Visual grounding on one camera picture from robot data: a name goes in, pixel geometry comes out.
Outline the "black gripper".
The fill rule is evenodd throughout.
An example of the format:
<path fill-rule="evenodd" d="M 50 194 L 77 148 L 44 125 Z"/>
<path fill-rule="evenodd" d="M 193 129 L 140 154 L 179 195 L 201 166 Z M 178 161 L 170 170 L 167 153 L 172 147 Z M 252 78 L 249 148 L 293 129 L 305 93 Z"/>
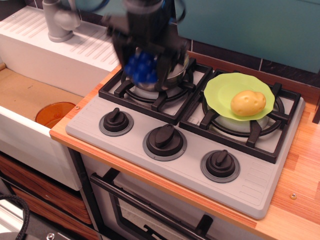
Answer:
<path fill-rule="evenodd" d="M 183 60 L 188 41 L 178 35 L 178 28 L 167 20 L 159 21 L 144 15 L 106 15 L 103 23 L 107 26 L 106 33 L 111 37 L 114 50 L 124 70 L 136 49 L 157 57 L 157 82 L 154 88 L 163 92 L 174 87 L 168 80 L 173 63 Z"/>

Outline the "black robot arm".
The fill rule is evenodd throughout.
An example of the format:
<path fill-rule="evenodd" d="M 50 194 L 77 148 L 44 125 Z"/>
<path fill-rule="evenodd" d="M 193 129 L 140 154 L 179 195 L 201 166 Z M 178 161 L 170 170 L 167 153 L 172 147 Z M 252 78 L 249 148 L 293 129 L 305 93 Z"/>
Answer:
<path fill-rule="evenodd" d="M 173 0 L 125 0 L 124 15 L 102 21 L 126 76 L 146 91 L 178 86 L 189 63 L 186 39 L 178 35 Z"/>

